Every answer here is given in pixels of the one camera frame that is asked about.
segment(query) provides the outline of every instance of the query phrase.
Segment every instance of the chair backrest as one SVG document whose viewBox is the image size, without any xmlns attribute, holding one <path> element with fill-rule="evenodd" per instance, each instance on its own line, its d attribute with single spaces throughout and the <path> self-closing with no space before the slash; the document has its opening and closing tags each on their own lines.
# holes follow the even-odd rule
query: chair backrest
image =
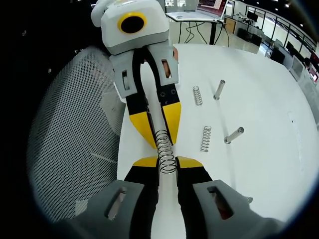
<svg viewBox="0 0 319 239">
<path fill-rule="evenodd" d="M 303 63 L 296 56 L 293 56 L 293 65 L 289 71 L 296 81 L 300 79 L 304 72 L 304 69 L 305 66 L 303 65 Z"/>
<path fill-rule="evenodd" d="M 87 200 L 117 178 L 125 105 L 113 77 L 102 51 L 84 49 L 57 75 L 39 107 L 27 170 L 35 201 L 52 222 L 83 212 Z"/>
</svg>

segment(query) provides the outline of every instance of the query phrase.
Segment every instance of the metal pin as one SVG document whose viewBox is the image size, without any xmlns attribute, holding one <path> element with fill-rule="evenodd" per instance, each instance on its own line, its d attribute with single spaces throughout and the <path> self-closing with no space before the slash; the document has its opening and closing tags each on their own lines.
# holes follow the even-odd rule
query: metal pin
<svg viewBox="0 0 319 239">
<path fill-rule="evenodd" d="M 240 136 L 242 133 L 244 132 L 244 128 L 243 127 L 239 127 L 235 132 L 233 132 L 230 136 L 227 136 L 224 138 L 224 142 L 226 144 L 230 144 L 231 141 L 233 141 L 235 138 L 237 138 L 238 136 Z"/>
<path fill-rule="evenodd" d="M 254 199 L 252 197 L 247 197 L 247 201 L 248 201 L 249 204 L 251 204 L 253 202 L 253 200 Z"/>
<path fill-rule="evenodd" d="M 215 100 L 219 100 L 220 93 L 221 93 L 221 91 L 223 90 L 225 83 L 226 83 L 226 82 L 225 82 L 224 80 L 221 80 L 221 81 L 220 81 L 219 86 L 218 86 L 218 89 L 217 89 L 217 91 L 216 91 L 216 94 L 214 95 L 214 99 L 215 99 Z"/>
</svg>

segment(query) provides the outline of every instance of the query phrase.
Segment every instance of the metal cylinder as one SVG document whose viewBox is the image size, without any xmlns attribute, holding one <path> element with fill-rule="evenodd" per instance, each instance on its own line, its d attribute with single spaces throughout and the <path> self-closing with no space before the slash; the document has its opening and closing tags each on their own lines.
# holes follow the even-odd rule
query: metal cylinder
<svg viewBox="0 0 319 239">
<path fill-rule="evenodd" d="M 225 81 L 224 80 L 221 80 L 220 83 L 219 83 L 219 86 L 218 86 L 218 89 L 214 95 L 214 99 L 215 100 L 219 100 L 219 97 L 220 97 L 220 94 L 221 94 L 221 91 L 223 90 L 224 88 L 224 85 L 225 85 Z"/>
<path fill-rule="evenodd" d="M 227 136 L 224 138 L 224 142 L 226 144 L 230 144 L 231 141 L 233 141 L 235 138 L 237 138 L 238 136 L 242 135 L 244 132 L 244 128 L 243 127 L 239 127 L 235 132 L 233 132 L 231 135 Z"/>
</svg>

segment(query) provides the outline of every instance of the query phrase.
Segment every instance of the yellow ring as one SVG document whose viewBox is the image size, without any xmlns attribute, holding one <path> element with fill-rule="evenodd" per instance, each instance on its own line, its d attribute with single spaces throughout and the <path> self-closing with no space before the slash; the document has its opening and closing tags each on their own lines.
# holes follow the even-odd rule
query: yellow ring
<svg viewBox="0 0 319 239">
<path fill-rule="evenodd" d="M 118 29 L 119 29 L 122 33 L 125 33 L 125 34 L 135 34 L 135 33 L 138 33 L 139 31 L 141 31 L 141 30 L 139 30 L 139 31 L 134 32 L 134 33 L 127 33 L 127 32 L 124 32 L 124 31 L 122 30 L 121 25 L 122 25 L 123 21 L 124 21 L 126 18 L 129 18 L 129 17 L 131 17 L 131 16 L 137 16 L 137 17 L 140 17 L 140 18 L 143 20 L 144 25 L 143 25 L 143 27 L 141 28 L 141 30 L 143 30 L 143 28 L 146 26 L 147 20 L 146 20 L 146 17 L 144 16 L 143 13 L 141 13 L 141 12 L 128 12 L 128 13 L 124 14 L 124 15 L 119 19 L 119 21 L 118 21 Z"/>
</svg>

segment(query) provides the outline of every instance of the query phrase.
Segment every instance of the gray gripper housing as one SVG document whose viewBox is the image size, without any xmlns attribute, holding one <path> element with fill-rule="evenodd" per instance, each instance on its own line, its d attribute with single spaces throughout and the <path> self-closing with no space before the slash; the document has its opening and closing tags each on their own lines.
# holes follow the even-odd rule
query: gray gripper housing
<svg viewBox="0 0 319 239">
<path fill-rule="evenodd" d="M 178 62 L 173 56 L 171 41 L 168 39 L 164 42 L 148 45 L 147 48 L 152 54 L 159 70 L 160 85 L 165 86 L 178 83 Z M 133 53 L 134 49 L 110 56 L 115 71 L 114 81 L 122 98 L 137 93 L 132 72 Z M 166 78 L 162 61 L 168 63 L 171 73 L 170 78 Z"/>
<path fill-rule="evenodd" d="M 261 239 L 275 234 L 283 223 L 253 212 L 247 198 L 221 180 L 193 184 L 205 217 L 208 239 Z M 219 192 L 233 215 L 223 220 L 212 192 Z"/>
<path fill-rule="evenodd" d="M 125 198 L 116 216 L 107 217 L 110 207 L 125 188 Z M 116 180 L 88 200 L 87 210 L 72 219 L 63 219 L 53 226 L 62 236 L 77 239 L 128 239 L 135 205 L 143 184 Z"/>
</svg>

